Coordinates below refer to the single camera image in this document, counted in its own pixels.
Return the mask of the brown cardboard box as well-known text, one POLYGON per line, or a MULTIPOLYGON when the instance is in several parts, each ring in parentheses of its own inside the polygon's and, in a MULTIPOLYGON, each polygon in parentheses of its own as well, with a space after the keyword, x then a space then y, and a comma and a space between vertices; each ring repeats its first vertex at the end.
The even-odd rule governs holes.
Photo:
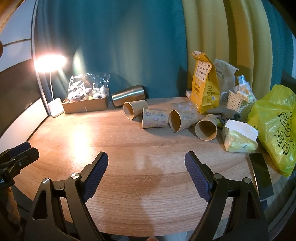
POLYGON ((104 98, 92 97, 88 99, 88 95, 85 92, 70 93, 62 102, 66 114, 107 110, 108 105, 108 94, 104 98))

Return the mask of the yellow plastic shopping bag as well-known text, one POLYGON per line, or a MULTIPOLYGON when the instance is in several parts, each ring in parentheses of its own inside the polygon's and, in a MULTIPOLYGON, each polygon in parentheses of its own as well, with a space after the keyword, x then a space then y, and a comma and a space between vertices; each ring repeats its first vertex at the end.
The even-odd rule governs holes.
POLYGON ((274 85, 253 104, 247 123, 258 130, 279 173, 290 176, 295 168, 295 93, 284 85, 274 85))

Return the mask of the clear bag of toys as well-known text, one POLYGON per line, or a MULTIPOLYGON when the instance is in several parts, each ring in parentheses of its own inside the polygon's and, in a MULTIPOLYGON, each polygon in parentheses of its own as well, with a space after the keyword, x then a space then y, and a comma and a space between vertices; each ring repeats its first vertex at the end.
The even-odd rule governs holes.
POLYGON ((103 99, 109 96, 109 73, 85 73, 71 76, 68 85, 69 102, 103 99))

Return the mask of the yellow curtain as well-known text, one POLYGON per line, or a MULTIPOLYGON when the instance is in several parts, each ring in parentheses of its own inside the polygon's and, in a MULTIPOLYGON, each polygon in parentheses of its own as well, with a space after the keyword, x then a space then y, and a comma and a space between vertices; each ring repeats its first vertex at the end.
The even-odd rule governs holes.
POLYGON ((271 86, 273 50, 270 27, 262 1, 183 1, 188 67, 192 86, 197 50, 211 61, 223 60, 238 68, 257 99, 271 86))

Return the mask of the black flat phone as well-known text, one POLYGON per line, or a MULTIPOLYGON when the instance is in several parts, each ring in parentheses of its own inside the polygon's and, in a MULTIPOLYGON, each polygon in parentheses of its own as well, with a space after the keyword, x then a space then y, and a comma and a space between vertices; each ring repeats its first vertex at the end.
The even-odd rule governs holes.
POLYGON ((261 201, 274 195, 273 184, 262 153, 249 154, 252 170, 254 173, 256 188, 261 201))

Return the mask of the plain brown paper cup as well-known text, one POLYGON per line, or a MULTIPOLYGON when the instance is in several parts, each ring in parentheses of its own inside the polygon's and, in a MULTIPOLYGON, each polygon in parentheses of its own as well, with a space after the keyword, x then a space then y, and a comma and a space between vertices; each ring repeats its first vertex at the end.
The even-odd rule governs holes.
POLYGON ((148 103, 145 100, 130 101, 123 104, 123 112, 129 120, 142 115, 144 108, 148 108, 148 103))

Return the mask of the grey paper bag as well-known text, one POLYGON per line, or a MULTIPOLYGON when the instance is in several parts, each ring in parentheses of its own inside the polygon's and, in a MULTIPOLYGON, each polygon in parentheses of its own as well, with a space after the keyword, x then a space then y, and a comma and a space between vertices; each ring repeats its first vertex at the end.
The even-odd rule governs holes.
POLYGON ((239 69, 220 59, 214 60, 217 79, 219 82, 220 101, 219 106, 226 107, 229 90, 235 86, 235 72, 239 69))

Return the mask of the white woven basket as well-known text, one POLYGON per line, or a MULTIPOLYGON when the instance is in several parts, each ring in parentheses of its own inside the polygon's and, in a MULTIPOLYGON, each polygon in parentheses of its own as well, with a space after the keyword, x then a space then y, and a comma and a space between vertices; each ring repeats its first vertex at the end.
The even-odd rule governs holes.
POLYGON ((247 122, 248 115, 257 101, 249 83, 241 83, 234 90, 229 90, 227 108, 235 110, 241 116, 240 121, 247 122))

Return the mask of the stainless steel tumbler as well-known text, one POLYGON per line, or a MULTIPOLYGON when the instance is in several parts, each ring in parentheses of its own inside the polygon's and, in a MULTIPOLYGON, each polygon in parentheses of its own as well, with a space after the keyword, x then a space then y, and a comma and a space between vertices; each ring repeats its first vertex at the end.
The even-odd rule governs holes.
POLYGON ((123 107, 125 102, 145 100, 148 94, 142 85, 131 86, 124 90, 120 90, 111 95, 112 103, 115 108, 123 107))

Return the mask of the yellow paper snack bag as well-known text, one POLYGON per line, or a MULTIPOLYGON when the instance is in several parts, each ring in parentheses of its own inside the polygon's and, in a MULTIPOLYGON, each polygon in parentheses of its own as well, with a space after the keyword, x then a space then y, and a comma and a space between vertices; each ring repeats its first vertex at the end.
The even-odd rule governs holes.
POLYGON ((192 80, 191 102, 196 104, 200 114, 217 108, 220 101, 219 82, 214 64, 200 51, 192 51, 196 66, 192 80))

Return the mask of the teal curtain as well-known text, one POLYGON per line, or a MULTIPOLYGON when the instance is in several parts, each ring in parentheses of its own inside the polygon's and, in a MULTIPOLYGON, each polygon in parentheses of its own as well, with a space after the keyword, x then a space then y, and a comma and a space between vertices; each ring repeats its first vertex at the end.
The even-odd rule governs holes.
POLYGON ((142 85, 150 98, 184 96, 187 43, 181 1, 39 1, 35 50, 63 55, 41 78, 47 99, 64 99, 70 77, 109 73, 111 93, 142 85))

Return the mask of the patterned paper cup lying sideways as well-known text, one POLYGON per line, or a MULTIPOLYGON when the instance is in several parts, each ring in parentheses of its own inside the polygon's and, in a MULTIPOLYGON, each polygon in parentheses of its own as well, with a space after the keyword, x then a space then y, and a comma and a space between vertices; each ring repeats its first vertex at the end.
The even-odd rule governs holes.
POLYGON ((164 128, 167 125, 167 111, 143 108, 142 128, 164 128))

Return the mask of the tissue pack white top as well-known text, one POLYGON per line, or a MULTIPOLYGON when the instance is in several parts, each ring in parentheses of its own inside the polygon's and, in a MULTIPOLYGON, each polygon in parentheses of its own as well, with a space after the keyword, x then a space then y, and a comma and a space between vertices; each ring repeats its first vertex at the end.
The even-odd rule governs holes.
POLYGON ((228 120, 221 135, 227 152, 254 153, 258 148, 258 130, 247 123, 228 120))

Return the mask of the brown paper cup rightmost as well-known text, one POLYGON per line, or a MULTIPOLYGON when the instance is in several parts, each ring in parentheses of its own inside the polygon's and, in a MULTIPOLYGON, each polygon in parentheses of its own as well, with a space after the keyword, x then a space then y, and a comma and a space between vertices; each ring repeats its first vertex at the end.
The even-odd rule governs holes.
POLYGON ((196 136, 203 141, 215 139, 218 132, 218 120, 213 114, 207 114, 202 120, 195 125, 196 136))

